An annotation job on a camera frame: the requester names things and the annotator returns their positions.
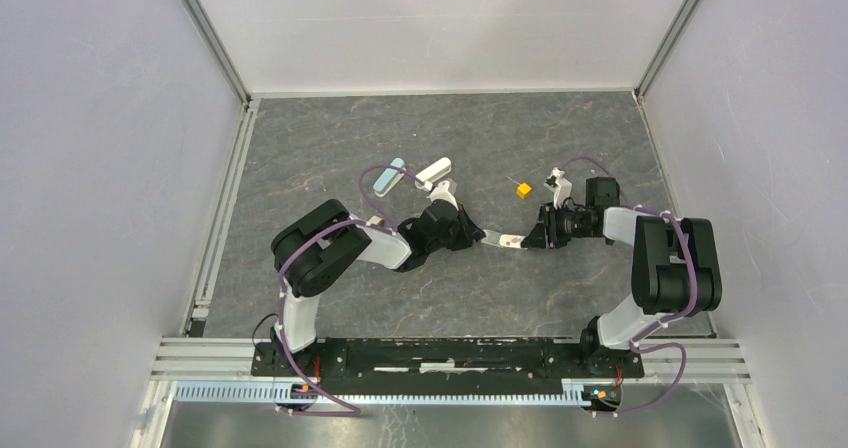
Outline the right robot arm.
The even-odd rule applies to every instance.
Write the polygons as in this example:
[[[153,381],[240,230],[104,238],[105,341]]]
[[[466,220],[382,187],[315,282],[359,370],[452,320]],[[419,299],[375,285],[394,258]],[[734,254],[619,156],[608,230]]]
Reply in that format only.
[[[553,199],[540,208],[522,248],[559,249],[574,239],[601,238],[632,250],[629,295],[581,332],[577,360],[585,373],[602,376],[655,331],[718,308],[723,286],[709,220],[627,207],[612,177],[588,179],[582,203],[573,201],[563,171],[553,170],[546,185]]]

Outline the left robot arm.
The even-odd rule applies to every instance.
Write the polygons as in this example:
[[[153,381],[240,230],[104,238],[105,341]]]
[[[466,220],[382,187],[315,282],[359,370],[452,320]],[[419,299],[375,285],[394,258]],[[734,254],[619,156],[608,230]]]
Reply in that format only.
[[[279,286],[278,308],[269,341],[254,348],[255,376],[356,376],[371,370],[373,357],[364,339],[317,335],[320,298],[355,263],[405,273],[440,250],[461,251],[481,242],[483,229],[461,203],[436,200],[396,228],[351,214],[330,199],[279,232],[270,249]]]

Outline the light blue stapler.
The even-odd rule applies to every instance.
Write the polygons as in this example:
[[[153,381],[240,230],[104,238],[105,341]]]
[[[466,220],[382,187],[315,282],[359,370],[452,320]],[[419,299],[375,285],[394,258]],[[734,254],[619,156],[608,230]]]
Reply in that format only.
[[[398,168],[406,168],[406,163],[402,158],[394,158],[389,165],[390,168],[384,168],[372,186],[374,194],[379,198],[385,197],[404,177],[404,174],[398,171]]]

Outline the staple box grey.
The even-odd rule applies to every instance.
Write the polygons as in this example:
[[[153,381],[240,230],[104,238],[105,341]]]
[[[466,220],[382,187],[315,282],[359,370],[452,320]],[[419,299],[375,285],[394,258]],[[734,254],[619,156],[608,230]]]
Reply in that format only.
[[[491,246],[501,246],[502,245],[502,243],[501,243],[502,237],[503,237],[503,234],[500,233],[500,232],[485,229],[484,230],[484,238],[482,239],[482,242],[484,244],[491,245]]]

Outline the white stapler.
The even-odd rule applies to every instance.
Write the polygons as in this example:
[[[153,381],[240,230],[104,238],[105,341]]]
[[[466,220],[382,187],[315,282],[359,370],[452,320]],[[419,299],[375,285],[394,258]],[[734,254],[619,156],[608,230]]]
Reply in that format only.
[[[442,157],[415,174],[415,186],[417,189],[424,189],[426,186],[436,184],[451,171],[452,161],[448,157]]]

